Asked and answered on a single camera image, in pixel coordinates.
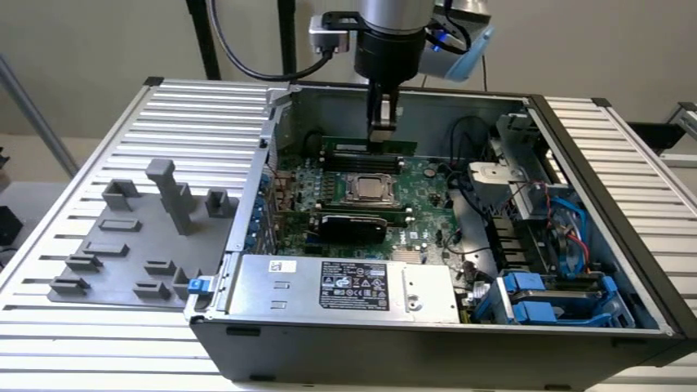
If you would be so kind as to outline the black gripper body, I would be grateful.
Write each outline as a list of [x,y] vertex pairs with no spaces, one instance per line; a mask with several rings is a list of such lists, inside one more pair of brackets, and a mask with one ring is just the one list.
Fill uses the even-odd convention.
[[364,30],[357,33],[355,71],[369,83],[401,85],[417,73],[427,32],[396,35]]

